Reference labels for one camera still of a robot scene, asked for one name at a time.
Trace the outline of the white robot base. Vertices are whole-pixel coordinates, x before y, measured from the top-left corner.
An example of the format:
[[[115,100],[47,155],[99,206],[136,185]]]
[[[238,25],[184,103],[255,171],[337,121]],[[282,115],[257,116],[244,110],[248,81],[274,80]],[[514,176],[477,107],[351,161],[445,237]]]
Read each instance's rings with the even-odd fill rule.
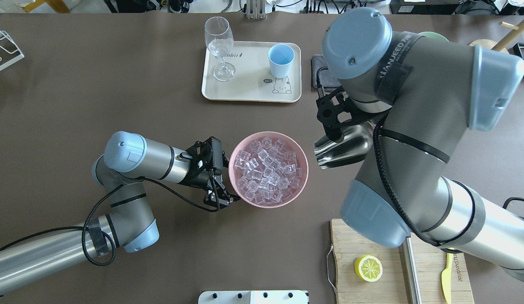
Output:
[[[199,304],[309,304],[305,290],[226,290],[205,291],[198,298]]]

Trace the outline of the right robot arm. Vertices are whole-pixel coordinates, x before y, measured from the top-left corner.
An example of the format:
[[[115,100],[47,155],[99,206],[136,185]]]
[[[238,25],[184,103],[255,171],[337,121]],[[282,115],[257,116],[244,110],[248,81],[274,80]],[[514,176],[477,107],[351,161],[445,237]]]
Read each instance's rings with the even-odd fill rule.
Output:
[[[340,111],[353,125],[375,121],[373,146],[341,206],[363,237],[399,247],[416,234],[502,267],[524,282],[524,217],[443,176],[466,129],[489,131],[513,97],[524,61],[481,46],[397,32],[375,8],[355,8],[328,27],[328,69],[347,94],[318,119],[343,138]]]

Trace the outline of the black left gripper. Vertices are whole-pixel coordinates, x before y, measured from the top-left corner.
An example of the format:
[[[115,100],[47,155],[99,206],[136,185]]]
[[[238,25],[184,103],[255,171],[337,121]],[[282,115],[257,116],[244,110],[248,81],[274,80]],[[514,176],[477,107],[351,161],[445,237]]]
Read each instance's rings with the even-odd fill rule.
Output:
[[[229,193],[223,184],[225,157],[218,138],[211,136],[206,141],[196,141],[177,159],[187,161],[188,165],[187,173],[179,184],[206,190],[204,204],[221,209],[221,205],[241,200],[240,196]]]

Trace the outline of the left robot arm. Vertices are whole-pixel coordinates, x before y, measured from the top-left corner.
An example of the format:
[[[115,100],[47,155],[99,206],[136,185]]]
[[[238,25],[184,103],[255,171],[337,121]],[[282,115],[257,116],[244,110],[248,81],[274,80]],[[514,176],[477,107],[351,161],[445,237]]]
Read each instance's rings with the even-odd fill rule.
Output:
[[[94,181],[106,195],[92,207],[86,219],[33,233],[0,248],[0,298],[38,279],[82,262],[107,266],[117,249],[137,252],[159,240],[156,218],[144,188],[144,181],[173,194],[167,183],[205,192],[207,212],[224,209],[240,197],[223,184],[229,167],[220,140],[209,137],[187,150],[149,140],[137,133],[115,132],[105,152],[93,164]]]

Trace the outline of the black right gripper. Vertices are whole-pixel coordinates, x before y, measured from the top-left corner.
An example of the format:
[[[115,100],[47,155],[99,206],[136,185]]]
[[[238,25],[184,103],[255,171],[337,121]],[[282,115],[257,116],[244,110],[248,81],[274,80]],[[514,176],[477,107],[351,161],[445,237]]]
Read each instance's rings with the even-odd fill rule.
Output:
[[[317,119],[322,123],[327,138],[340,143],[346,127],[359,125],[374,117],[374,113],[362,111],[355,105],[355,99],[348,96],[342,86],[326,94],[323,87],[317,89],[319,98]]]

